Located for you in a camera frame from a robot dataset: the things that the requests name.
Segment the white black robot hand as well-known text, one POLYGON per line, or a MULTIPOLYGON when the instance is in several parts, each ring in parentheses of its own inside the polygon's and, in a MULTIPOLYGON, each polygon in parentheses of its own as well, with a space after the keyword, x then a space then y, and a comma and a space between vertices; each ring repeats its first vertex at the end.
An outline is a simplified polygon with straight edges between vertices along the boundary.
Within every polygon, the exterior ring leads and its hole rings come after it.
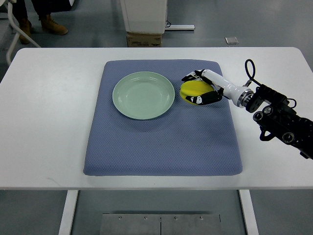
POLYGON ((223 76, 213 72, 212 70, 195 70, 182 79, 187 81, 203 81, 214 88, 213 92, 202 95, 203 105, 219 102, 223 97, 232 100, 237 107, 244 106, 244 99, 252 92, 245 86, 235 86, 223 76))

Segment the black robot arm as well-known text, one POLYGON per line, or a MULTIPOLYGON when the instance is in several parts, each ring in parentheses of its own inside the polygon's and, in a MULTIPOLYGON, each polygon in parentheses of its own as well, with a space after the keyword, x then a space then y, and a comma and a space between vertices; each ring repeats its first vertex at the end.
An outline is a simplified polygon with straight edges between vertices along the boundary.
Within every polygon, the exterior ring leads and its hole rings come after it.
POLYGON ((253 113, 253 120, 260 126, 261 141, 278 138, 284 144, 300 150, 300 155, 306 159, 313 158, 313 122, 297 115, 294 107, 285 95, 259 83, 254 79, 255 65, 251 59, 245 61, 245 70, 249 77, 245 86, 251 82, 258 85, 256 91, 242 98, 240 104, 253 113))

